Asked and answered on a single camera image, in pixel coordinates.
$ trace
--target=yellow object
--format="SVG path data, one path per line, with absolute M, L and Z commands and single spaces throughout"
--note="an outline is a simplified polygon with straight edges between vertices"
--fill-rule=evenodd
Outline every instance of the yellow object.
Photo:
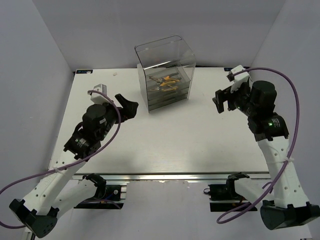
M 177 90 L 178 87 L 177 86 L 173 86 L 173 87 L 170 87 L 170 88 L 166 88 L 166 89 L 161 89 L 162 92 L 168 92 L 168 91 L 174 91 L 174 90 Z
M 176 82 L 175 81 L 167 81 L 167 82 L 163 82 L 160 84 L 161 87 L 164 87 L 164 86 L 167 86 L 169 84 L 175 84 Z
M 172 77 L 169 77 L 169 76 L 166 76 L 163 78 L 165 81 L 176 81 L 176 82 L 180 82 L 179 79 L 175 79 L 175 78 L 172 78 Z

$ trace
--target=white tabletop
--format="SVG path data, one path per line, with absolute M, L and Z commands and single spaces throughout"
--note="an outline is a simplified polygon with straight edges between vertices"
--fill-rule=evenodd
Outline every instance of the white tabletop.
M 222 67 L 196 68 L 188 100 L 148 113 L 137 69 L 94 69 L 91 74 L 76 74 L 51 162 L 59 158 L 75 126 L 93 104 L 87 91 L 105 84 L 110 98 L 120 93 L 138 102 L 137 115 L 121 124 L 115 140 L 78 173 L 267 172 L 247 117 L 237 110 L 218 114 L 212 101 L 215 91 L 230 85 L 226 75 Z M 106 140 L 115 129 L 113 126 Z

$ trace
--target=white wall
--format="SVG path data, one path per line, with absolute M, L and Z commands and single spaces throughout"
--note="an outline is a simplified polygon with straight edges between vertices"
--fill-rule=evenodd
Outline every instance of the white wall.
M 285 0 L 33 0 L 71 69 L 136 67 L 135 45 L 180 34 L 202 66 L 251 65 Z
M 294 82 L 300 98 L 301 116 L 295 166 L 310 202 L 320 205 L 320 1 L 287 0 L 265 39 L 253 67 L 275 68 Z M 290 86 L 272 73 L 257 72 L 255 79 L 273 81 L 278 91 L 277 113 L 294 129 L 295 102 Z M 309 224 L 320 239 L 320 219 Z
M 0 188 L 49 164 L 73 75 L 31 0 L 0 1 Z M 0 219 L 21 225 L 9 209 L 36 180 L 0 196 Z M 0 239 L 22 230 L 0 227 Z

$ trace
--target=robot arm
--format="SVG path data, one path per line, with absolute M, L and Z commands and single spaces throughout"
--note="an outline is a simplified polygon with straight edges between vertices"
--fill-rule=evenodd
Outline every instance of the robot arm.
M 304 225 L 320 217 L 320 208 L 309 203 L 299 182 L 293 159 L 287 158 L 289 132 L 285 120 L 274 112 L 277 97 L 275 86 L 267 81 L 252 83 L 247 72 L 234 76 L 242 70 L 242 66 L 234 68 L 227 76 L 234 84 L 218 90 L 212 100 L 219 113 L 224 111 L 224 102 L 227 101 L 229 111 L 239 109 L 248 117 L 248 127 L 264 155 L 272 180 L 276 178 L 284 162 L 288 161 L 274 186 L 274 195 L 268 194 L 257 205 L 265 226 L 273 230 Z M 263 193 L 245 174 L 229 176 L 226 185 L 231 194 L 243 196 L 251 203 Z
M 107 92 L 106 86 L 102 84 L 95 86 L 93 90 L 105 94 Z M 122 105 L 118 107 L 121 122 L 134 118 L 138 103 L 126 100 L 120 94 L 115 97 Z M 16 217 L 38 238 L 48 235 L 58 219 L 78 203 L 92 197 L 101 199 L 106 193 L 106 181 L 94 173 L 85 176 L 80 184 L 68 192 L 61 193 L 86 161 L 66 169 L 58 169 L 94 154 L 101 147 L 101 141 L 105 139 L 112 126 L 119 123 L 117 111 L 107 99 L 92 93 L 91 100 L 95 104 L 87 108 L 82 122 L 76 126 L 71 138 L 64 145 L 59 160 L 52 167 L 56 172 L 45 176 L 23 199 L 14 199 L 9 206 Z

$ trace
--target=transparent acrylic container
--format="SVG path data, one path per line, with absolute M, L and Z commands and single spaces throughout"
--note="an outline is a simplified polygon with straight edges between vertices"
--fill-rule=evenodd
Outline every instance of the transparent acrylic container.
M 196 58 L 182 37 L 170 36 L 134 49 L 140 90 L 149 112 L 189 97 Z

